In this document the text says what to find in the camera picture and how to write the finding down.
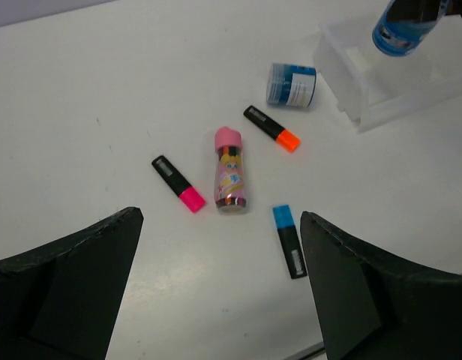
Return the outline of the pink capped crayon bottle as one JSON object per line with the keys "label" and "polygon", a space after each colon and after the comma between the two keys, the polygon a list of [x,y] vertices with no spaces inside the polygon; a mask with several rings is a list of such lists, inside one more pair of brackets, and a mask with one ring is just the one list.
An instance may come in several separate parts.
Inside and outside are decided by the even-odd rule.
{"label": "pink capped crayon bottle", "polygon": [[217,155],[214,202],[222,214],[245,212],[247,185],[242,157],[242,135],[230,127],[219,128],[214,135]]}

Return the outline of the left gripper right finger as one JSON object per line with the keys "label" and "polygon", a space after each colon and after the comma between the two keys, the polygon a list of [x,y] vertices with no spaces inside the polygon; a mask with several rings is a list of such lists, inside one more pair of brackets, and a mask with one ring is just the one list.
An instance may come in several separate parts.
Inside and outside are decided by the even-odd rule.
{"label": "left gripper right finger", "polygon": [[329,359],[462,359],[462,274],[396,256],[312,212],[300,231]]}

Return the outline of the orange highlighter marker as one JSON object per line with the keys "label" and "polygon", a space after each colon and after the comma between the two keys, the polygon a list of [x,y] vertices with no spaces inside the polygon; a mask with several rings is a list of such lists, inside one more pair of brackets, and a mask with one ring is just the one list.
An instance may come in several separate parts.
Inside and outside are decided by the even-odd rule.
{"label": "orange highlighter marker", "polygon": [[255,106],[249,106],[243,115],[288,152],[294,152],[301,145],[301,140],[296,135]]}

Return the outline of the pink highlighter marker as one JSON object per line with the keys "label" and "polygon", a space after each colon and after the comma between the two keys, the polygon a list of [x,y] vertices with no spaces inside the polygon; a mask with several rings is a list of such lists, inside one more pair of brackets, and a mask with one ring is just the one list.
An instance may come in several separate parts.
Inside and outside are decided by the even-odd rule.
{"label": "pink highlighter marker", "polygon": [[204,197],[164,155],[156,157],[151,165],[191,212],[196,214],[206,205]]}

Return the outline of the blue slime jar labelled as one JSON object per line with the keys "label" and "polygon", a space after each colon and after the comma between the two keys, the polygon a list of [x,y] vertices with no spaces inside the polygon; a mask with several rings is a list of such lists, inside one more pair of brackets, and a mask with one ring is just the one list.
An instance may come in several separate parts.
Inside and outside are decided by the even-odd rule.
{"label": "blue slime jar labelled", "polygon": [[273,106],[306,109],[317,84],[317,70],[296,64],[273,63],[268,74],[266,102]]}

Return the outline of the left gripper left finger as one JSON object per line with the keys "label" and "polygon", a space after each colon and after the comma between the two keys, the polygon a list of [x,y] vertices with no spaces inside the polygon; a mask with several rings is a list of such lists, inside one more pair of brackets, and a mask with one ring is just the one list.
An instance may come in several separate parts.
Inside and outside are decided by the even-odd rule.
{"label": "left gripper left finger", "polygon": [[127,207],[0,260],[0,359],[105,359],[143,225]]}

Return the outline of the blue highlighter marker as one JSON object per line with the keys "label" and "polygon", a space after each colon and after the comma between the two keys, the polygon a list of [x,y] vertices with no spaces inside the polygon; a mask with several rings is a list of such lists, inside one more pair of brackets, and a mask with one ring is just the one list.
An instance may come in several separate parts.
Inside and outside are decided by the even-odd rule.
{"label": "blue highlighter marker", "polygon": [[307,277],[302,246],[290,207],[288,205],[274,206],[272,212],[289,276],[292,279]]}

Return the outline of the white three-compartment tray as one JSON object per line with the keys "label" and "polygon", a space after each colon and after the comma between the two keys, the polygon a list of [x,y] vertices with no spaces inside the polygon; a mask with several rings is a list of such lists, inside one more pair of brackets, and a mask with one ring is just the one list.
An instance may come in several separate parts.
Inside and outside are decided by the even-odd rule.
{"label": "white three-compartment tray", "polygon": [[377,15],[322,23],[314,65],[360,131],[462,95],[462,19],[446,17],[411,54],[391,57],[371,38]]}

